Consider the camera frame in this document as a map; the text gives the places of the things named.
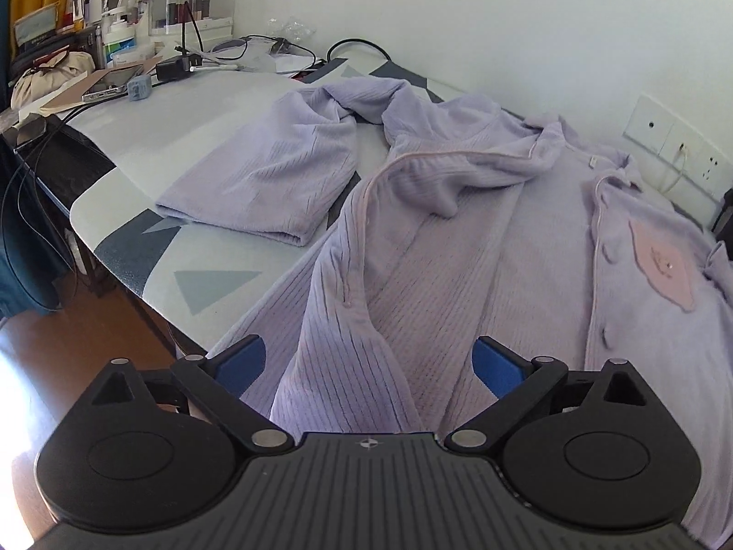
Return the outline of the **black thermos bottle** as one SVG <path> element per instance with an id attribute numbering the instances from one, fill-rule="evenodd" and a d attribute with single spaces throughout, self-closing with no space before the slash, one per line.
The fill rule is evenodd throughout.
<path id="1" fill-rule="evenodd" d="M 721 210 L 713 221 L 711 231 L 718 241 L 726 242 L 732 247 L 733 238 L 733 189 L 726 191 L 723 196 Z"/>

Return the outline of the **black power strip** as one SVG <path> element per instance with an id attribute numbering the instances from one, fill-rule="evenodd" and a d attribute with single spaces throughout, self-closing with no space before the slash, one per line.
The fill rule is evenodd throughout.
<path id="1" fill-rule="evenodd" d="M 311 84 L 321 80 L 323 77 L 331 75 L 339 66 L 344 65 L 347 58 L 335 58 L 332 61 L 322 63 L 317 68 L 311 68 L 308 71 L 302 71 L 295 75 L 295 80 L 304 84 Z"/>

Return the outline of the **white wall socket panel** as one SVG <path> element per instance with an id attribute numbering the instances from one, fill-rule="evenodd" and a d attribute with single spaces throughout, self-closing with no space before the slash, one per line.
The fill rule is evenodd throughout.
<path id="1" fill-rule="evenodd" d="M 671 194 L 680 182 L 689 182 L 719 203 L 732 189 L 732 157 L 646 94 L 637 100 L 624 137 L 672 171 L 673 176 L 663 183 L 663 194 Z"/>

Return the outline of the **lavender ribbed pajama garment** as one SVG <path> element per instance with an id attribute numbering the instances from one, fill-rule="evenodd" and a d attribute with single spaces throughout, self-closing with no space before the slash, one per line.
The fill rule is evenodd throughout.
<path id="1" fill-rule="evenodd" d="M 571 369 L 626 359 L 701 458 L 684 525 L 731 537 L 732 263 L 630 155 L 485 96 L 349 78 L 285 94 L 158 205 L 304 248 L 229 331 L 265 342 L 245 401 L 292 435 L 446 435 L 493 402 L 485 335 Z"/>

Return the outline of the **smartphone on desk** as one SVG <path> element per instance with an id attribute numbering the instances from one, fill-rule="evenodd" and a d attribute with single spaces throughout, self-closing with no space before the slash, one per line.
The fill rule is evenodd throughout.
<path id="1" fill-rule="evenodd" d="M 143 70 L 143 65 L 113 68 L 82 93 L 81 101 L 93 103 L 122 96 L 127 93 L 128 82 L 140 76 Z"/>

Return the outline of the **black power adapter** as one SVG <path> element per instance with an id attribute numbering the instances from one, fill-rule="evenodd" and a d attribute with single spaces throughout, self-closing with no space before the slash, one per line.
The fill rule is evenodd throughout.
<path id="1" fill-rule="evenodd" d="M 196 54 L 172 57 L 155 66 L 155 77 L 159 83 L 186 80 L 194 73 L 195 68 L 201 65 L 202 57 Z"/>

